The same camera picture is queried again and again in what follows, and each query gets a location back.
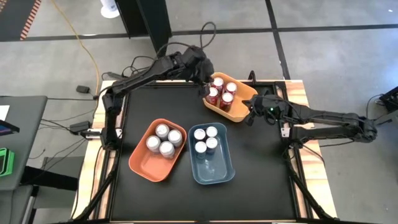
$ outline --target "wooden table frame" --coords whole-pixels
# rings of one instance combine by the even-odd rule
[[[114,81],[104,81],[101,89],[110,86],[113,82]],[[289,101],[308,106],[304,84],[301,80],[258,80],[258,82],[285,82]],[[121,127],[121,115],[118,117],[118,122],[116,124],[117,128]],[[105,110],[102,101],[100,100],[98,108],[95,112],[93,128],[100,128],[100,129],[103,128],[104,121],[105,121]],[[313,124],[308,123],[303,126],[306,128],[312,128]],[[305,145],[310,149],[313,149],[315,152],[321,154],[318,141],[309,141]],[[74,218],[79,216],[79,214],[88,205],[91,198],[95,195],[96,191],[98,190],[98,184],[100,182],[101,172],[103,170],[104,155],[105,155],[105,151],[101,150],[98,154],[98,161],[95,164],[96,156],[100,146],[101,146],[100,140],[90,140],[87,145],[87,150],[79,181],[79,194],[78,194],[79,198],[77,200],[78,204]],[[108,174],[112,168],[114,155],[115,152],[110,152],[106,174]],[[336,217],[336,210],[333,203],[333,198],[331,196],[328,177],[326,176],[326,170],[322,161],[316,155],[312,154],[308,150],[305,150],[304,148],[300,150],[300,157],[302,160],[302,167],[304,171],[305,181],[307,184],[307,189],[311,192],[315,200],[319,203],[319,205],[322,206],[322,208],[327,212],[327,214]],[[293,162],[293,165],[294,168],[297,170],[295,161]],[[99,219],[105,218],[106,216],[105,214],[109,198],[109,188],[110,186],[106,189],[105,193],[103,194],[101,203],[99,205],[99,214],[98,214]],[[300,209],[300,215],[302,218],[306,218],[307,212],[305,209],[303,195],[297,186],[295,186],[295,191],[297,194],[297,202],[298,202],[298,207]]]

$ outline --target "gray floor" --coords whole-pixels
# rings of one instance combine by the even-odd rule
[[[79,34],[123,33],[120,18],[100,16],[100,2],[56,0]],[[398,23],[396,1],[272,0],[278,27],[348,26]],[[167,0],[172,30],[197,30],[214,21],[219,29],[270,27],[262,0],[178,1]],[[72,35],[49,0],[43,0],[29,36]],[[292,79],[302,79],[310,106],[321,110],[365,115],[367,100],[398,85],[398,29],[280,33]],[[170,41],[198,44],[198,36],[175,36]],[[154,56],[149,38],[84,40],[100,72],[121,70],[137,55]],[[168,52],[184,50],[171,45]],[[206,48],[216,71],[246,78],[255,70],[257,78],[283,79],[271,33],[220,34]],[[90,58],[75,40],[0,43],[3,83],[0,95],[47,95],[89,98],[75,92],[77,85],[95,89],[95,70]],[[142,59],[137,66],[149,62]],[[92,110],[94,103],[49,101],[44,118],[63,119]],[[385,111],[371,104],[375,118]],[[69,125],[91,115],[64,121]],[[379,128],[371,144],[353,143],[322,149],[333,199],[342,220],[396,223],[398,219],[398,127]],[[65,131],[41,129],[30,160],[40,167],[44,156],[79,140]],[[83,156],[82,145],[71,156]],[[67,220],[71,208],[39,210],[35,223]]]

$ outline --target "table leg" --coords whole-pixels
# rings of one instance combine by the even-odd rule
[[[77,190],[78,179],[67,175],[56,174],[42,169],[25,166],[22,184],[54,187],[56,189]]]

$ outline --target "salmon plastic bin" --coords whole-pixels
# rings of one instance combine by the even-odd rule
[[[224,117],[230,119],[231,121],[234,122],[241,122],[243,119],[250,113],[249,108],[242,103],[242,100],[250,100],[253,95],[258,94],[257,91],[253,88],[251,88],[248,85],[245,85],[239,81],[237,81],[234,78],[231,78],[224,73],[221,72],[215,72],[211,76],[212,78],[222,78],[224,80],[224,87],[230,83],[233,82],[236,84],[237,90],[234,96],[234,100],[231,105],[231,109],[228,112],[225,112],[219,108],[220,106],[220,99],[218,100],[217,106],[209,104],[206,99],[203,99],[203,102],[205,106],[221,115]]]
[[[180,147],[175,148],[174,156],[172,159],[167,159],[160,153],[155,154],[146,146],[146,140],[149,136],[155,135],[156,126],[159,124],[166,124],[171,129],[177,129],[182,135],[182,144]],[[174,124],[166,119],[156,119],[145,132],[142,139],[139,141],[137,147],[132,152],[129,159],[129,167],[136,174],[147,178],[152,182],[160,182],[164,180],[172,170],[182,148],[187,140],[187,132],[180,126]]]

